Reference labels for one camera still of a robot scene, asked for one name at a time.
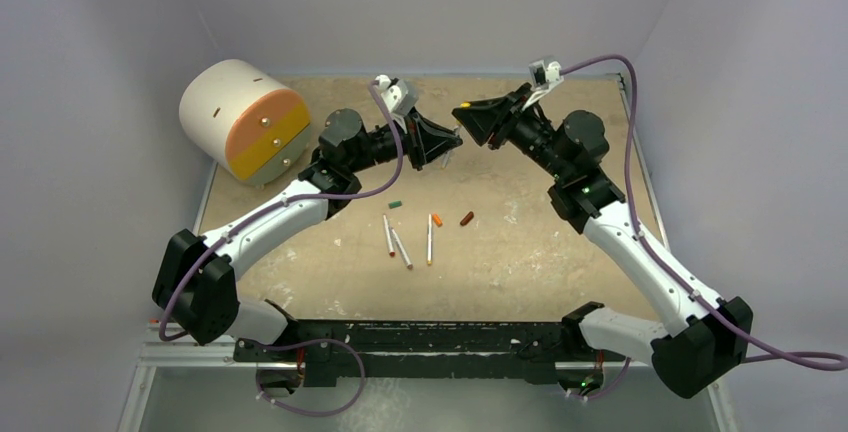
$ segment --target cylindrical container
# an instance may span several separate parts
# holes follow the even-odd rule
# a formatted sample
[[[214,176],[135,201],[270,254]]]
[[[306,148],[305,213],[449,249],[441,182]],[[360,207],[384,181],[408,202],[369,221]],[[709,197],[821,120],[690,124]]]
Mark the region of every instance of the cylindrical container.
[[[186,135],[238,180],[264,185],[309,145],[309,110],[294,90],[242,60],[219,62],[180,101]]]

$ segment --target floor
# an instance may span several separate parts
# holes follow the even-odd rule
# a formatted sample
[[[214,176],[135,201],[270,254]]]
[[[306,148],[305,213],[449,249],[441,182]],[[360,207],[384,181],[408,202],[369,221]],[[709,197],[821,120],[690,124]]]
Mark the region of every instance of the floor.
[[[368,78],[281,78],[301,93],[313,123],[337,108],[361,113],[366,127],[382,119],[371,101]],[[426,77],[409,80],[418,110],[451,127],[460,103],[503,95],[523,79]],[[569,80],[542,101],[554,123],[572,110],[599,115],[610,152],[603,167],[624,188],[627,119],[619,85],[612,79]],[[239,281],[239,293],[269,298],[302,318],[407,320],[559,320],[588,301],[619,312],[656,318],[648,302],[599,249],[554,213],[547,196],[552,179],[511,145],[497,151],[465,144],[450,164],[440,160],[401,178],[382,195],[354,201],[326,223],[293,237],[258,262]],[[219,168],[201,232],[229,223],[282,190],[308,163],[304,154],[290,172],[263,189],[238,183]],[[362,172],[363,191],[382,184],[394,164]],[[638,210],[658,234],[647,189],[633,155]],[[389,210],[400,200],[403,206]],[[460,219],[474,211],[466,227]],[[382,227],[387,214],[414,263],[407,270],[390,258]],[[426,264],[427,215],[437,213],[434,262]]]

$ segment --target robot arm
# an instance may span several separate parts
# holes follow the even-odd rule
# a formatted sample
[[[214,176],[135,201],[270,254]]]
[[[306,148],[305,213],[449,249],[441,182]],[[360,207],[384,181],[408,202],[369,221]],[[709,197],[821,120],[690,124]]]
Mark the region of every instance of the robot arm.
[[[377,82],[381,98],[400,128],[403,153],[413,168],[421,170],[462,144],[450,129],[427,120],[415,109],[417,96],[405,82],[386,76],[377,77]],[[280,194],[203,236],[182,230],[171,238],[153,288],[153,301],[164,309],[192,264],[223,240],[202,264],[202,273],[188,282],[172,317],[201,345],[224,334],[274,343],[294,319],[270,301],[239,297],[237,280],[283,242],[329,219],[350,202],[311,198],[288,204],[288,199],[303,194],[357,193],[361,184],[356,172],[396,158],[397,147],[388,125],[367,132],[358,112],[333,112],[318,138],[311,163]],[[248,220],[248,225],[239,225],[257,214],[260,216]],[[238,234],[230,233],[234,228],[240,229]]]
[[[547,68],[558,73],[558,64]],[[738,297],[725,301],[642,227],[641,234],[695,292],[686,293],[648,256],[630,224],[624,195],[600,167],[609,151],[603,122],[595,114],[578,110],[554,128],[539,103],[531,102],[550,87],[540,85],[537,75],[543,76],[534,73],[535,86],[526,83],[503,97],[463,103],[453,115],[477,145],[496,150],[509,141],[551,174],[554,185],[548,195],[560,218],[616,262],[660,319],[629,317],[592,302],[563,319],[570,345],[610,350],[651,364],[672,391],[692,397],[741,363],[747,350],[745,341],[693,297],[700,295],[746,332],[751,330],[751,309]]]

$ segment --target wall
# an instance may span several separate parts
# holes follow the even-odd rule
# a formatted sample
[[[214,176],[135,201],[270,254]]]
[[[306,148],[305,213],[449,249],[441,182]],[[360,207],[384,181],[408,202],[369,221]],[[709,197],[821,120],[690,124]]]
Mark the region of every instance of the wall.
[[[635,56],[667,0],[197,1],[222,49],[272,73],[479,75]]]
[[[186,0],[0,0],[0,430],[114,430],[168,237],[209,161]]]
[[[788,350],[848,352],[846,3],[671,0],[636,64],[673,250]],[[848,423],[846,373],[769,363],[729,383],[746,430]]]

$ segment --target purple hose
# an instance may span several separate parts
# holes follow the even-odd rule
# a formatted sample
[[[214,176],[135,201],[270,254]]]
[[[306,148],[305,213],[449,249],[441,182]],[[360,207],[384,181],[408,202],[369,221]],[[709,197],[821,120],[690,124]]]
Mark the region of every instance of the purple hose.
[[[665,261],[660,258],[657,252],[651,247],[651,244],[645,239],[643,235],[640,234],[642,226],[639,223],[638,216],[636,215],[636,202],[635,197],[633,195],[633,183],[630,177],[630,157],[633,151],[633,136],[636,128],[636,69],[633,67],[633,64],[627,57],[618,54],[610,54],[610,55],[602,55],[600,57],[595,57],[594,59],[589,59],[584,62],[580,62],[577,65],[573,65],[567,69],[563,69],[560,71],[560,75],[567,75],[574,71],[580,70],[584,67],[588,67],[590,65],[597,64],[598,62],[603,62],[606,60],[617,60],[624,64],[627,67],[627,72],[630,75],[631,82],[631,95],[630,95],[630,125],[627,128],[627,144],[624,148],[624,185],[627,190],[627,204],[630,211],[630,222],[633,224],[633,230],[636,233],[636,236],[639,237],[639,243],[642,244],[642,248],[645,249],[645,252],[656,262],[657,265],[663,269],[669,277],[671,277],[675,282],[677,282],[683,290],[686,291],[687,294],[691,294],[695,289],[690,286],[683,277],[681,277],[674,269],[665,263]],[[763,342],[756,337],[752,337],[750,334],[745,332],[744,330],[736,327],[729,320],[727,320],[721,313],[718,312],[706,299],[701,296],[695,297],[695,300],[704,307],[710,315],[716,318],[723,326],[725,326],[728,330],[739,336],[742,340],[748,342],[755,347],[758,347],[768,354],[759,355],[755,357],[748,357],[744,360],[745,363],[753,363],[753,362],[765,362],[768,360],[777,360],[783,359],[794,364],[807,367],[815,370],[827,370],[827,371],[840,371],[848,369],[848,357],[840,354],[834,354],[831,352],[784,352],[777,347],[769,345]],[[831,360],[832,363],[822,363],[815,360],[807,360],[805,357],[809,358],[817,358],[817,359],[825,359]]]
[[[259,209],[256,212],[250,214],[247,218],[245,218],[244,220],[239,222],[236,226],[234,226],[232,229],[230,229],[229,237],[232,238],[232,237],[238,235],[238,233],[241,232],[242,230],[244,230],[245,227],[249,226],[250,224],[252,224],[256,220],[258,220],[259,218],[264,217],[265,215],[267,215],[267,214],[269,214],[269,213],[271,213],[271,212],[273,212],[273,211],[275,211],[275,210],[277,210],[281,207],[288,207],[289,205],[293,204],[294,202],[297,202],[297,201],[300,201],[300,200],[309,200],[309,199],[327,199],[327,200],[364,199],[366,197],[372,197],[374,195],[377,195],[377,194],[385,191],[386,189],[391,187],[397,181],[397,179],[400,177],[400,172],[403,169],[403,143],[402,143],[401,138],[400,138],[400,133],[397,130],[397,125],[395,125],[395,122],[392,119],[392,116],[391,116],[391,113],[389,112],[389,109],[386,107],[385,102],[383,102],[383,99],[380,97],[380,94],[378,94],[376,89],[375,89],[375,87],[378,84],[379,84],[379,82],[376,81],[376,80],[369,83],[368,84],[368,92],[371,93],[371,98],[374,99],[374,102],[377,103],[377,107],[380,109],[380,113],[383,114],[383,118],[388,123],[389,130],[392,132],[392,139],[394,139],[395,147],[397,149],[397,165],[395,166],[394,174],[392,174],[392,176],[389,178],[389,180],[386,181],[385,184],[381,185],[380,187],[377,187],[374,190],[370,190],[368,192],[362,192],[362,193],[358,193],[358,194],[300,194],[300,195],[294,195],[292,197],[289,197],[286,202],[275,202],[275,203],[273,203],[273,204],[271,204],[267,207]],[[209,257],[212,254],[215,253],[215,251],[217,251],[219,248],[221,248],[224,245],[224,243],[226,243],[226,241],[227,241],[226,237],[221,237],[220,239],[216,240],[211,246],[209,246],[209,248],[206,249],[206,251],[203,252],[203,254],[200,255],[200,257],[194,262],[194,264],[192,264],[191,267],[189,267],[185,276],[183,276],[182,280],[180,280],[179,284],[177,284],[177,287],[174,289],[173,294],[171,294],[170,300],[168,300],[168,304],[165,306],[165,310],[162,313],[162,317],[159,319],[159,339],[162,340],[163,342],[170,342],[172,340],[176,340],[176,339],[179,339],[181,337],[185,337],[186,335],[188,335],[188,332],[185,331],[185,330],[182,331],[182,332],[178,332],[174,335],[168,335],[167,334],[167,326],[168,326],[168,322],[170,322],[170,320],[171,320],[171,314],[173,314],[174,307],[177,304],[177,300],[179,300],[180,295],[182,295],[183,290],[185,290],[189,281],[191,281],[191,278],[194,277],[194,275],[200,270],[200,267],[203,265],[203,263],[206,262],[209,259]],[[277,402],[275,402],[275,403],[278,404],[280,407],[283,407],[284,409],[291,410],[292,412],[296,412],[296,413],[299,413],[299,414],[302,414],[302,415],[308,415],[310,417],[327,417],[327,416],[338,414],[339,412],[343,412],[343,411],[347,410],[351,405],[353,405],[353,403],[356,401],[356,399],[359,398],[360,394],[362,394],[362,390],[365,387],[365,366],[362,364],[362,359],[359,357],[359,355],[356,353],[356,351],[353,350],[353,348],[351,346],[349,346],[349,345],[347,345],[343,342],[333,340],[333,339],[321,339],[321,340],[318,340],[318,341],[307,341],[307,342],[302,342],[302,343],[299,343],[299,344],[287,345],[287,346],[282,347],[282,348],[275,347],[275,348],[272,349],[270,346],[265,346],[265,345],[263,345],[263,347],[266,348],[266,349],[269,349],[269,350],[290,350],[290,349],[305,347],[305,346],[310,345],[312,343],[318,343],[318,342],[332,342],[332,343],[336,343],[337,345],[344,347],[345,349],[350,351],[351,354],[353,354],[354,358],[359,363],[359,371],[361,373],[359,390],[357,390],[353,399],[351,399],[351,401],[348,402],[347,404],[345,404],[344,406],[342,406],[338,409],[332,410],[332,411],[328,411],[328,412],[313,412],[313,411],[298,409],[297,407],[290,407],[290,406],[287,406],[287,405],[282,404],[282,403],[277,403]]]
[[[313,340],[307,340],[306,342],[301,342],[299,344],[294,344],[294,345],[276,345],[276,346],[262,345],[262,344],[258,344],[256,342],[254,342],[254,341],[248,341],[248,342],[252,342],[252,343],[256,344],[257,346],[262,347],[263,349],[271,350],[271,351],[275,351],[275,352],[284,352],[286,350],[299,349],[301,347],[307,347],[307,346],[310,346],[310,345],[318,345],[320,343],[330,343],[330,344],[338,345],[339,347],[342,347],[344,349],[347,349],[347,351],[350,352],[351,355],[353,355],[353,358],[356,359],[356,365],[359,366],[359,387],[356,389],[356,393],[353,394],[353,397],[351,397],[350,400],[345,402],[345,404],[342,405],[341,407],[338,407],[338,408],[333,409],[333,410],[320,410],[320,411],[306,410],[306,409],[301,409],[300,407],[295,407],[293,405],[288,405],[286,403],[283,403],[283,402],[280,402],[280,401],[274,399],[273,397],[271,397],[270,395],[268,395],[265,392],[265,389],[262,388],[262,383],[259,380],[259,374],[262,371],[257,370],[256,371],[256,390],[259,392],[259,398],[265,399],[265,401],[267,401],[268,403],[270,403],[272,405],[276,405],[277,407],[280,407],[282,409],[288,410],[289,412],[294,412],[296,414],[305,415],[307,417],[330,417],[330,416],[333,416],[333,415],[336,415],[336,414],[340,414],[340,413],[344,412],[345,410],[351,408],[351,406],[353,406],[353,404],[356,403],[356,401],[359,399],[359,396],[362,395],[362,391],[365,390],[365,364],[362,363],[362,357],[360,357],[359,354],[357,354],[356,351],[353,350],[353,347],[349,346],[348,344],[345,344],[344,342],[342,342],[340,340],[336,340],[336,339],[313,339]]]

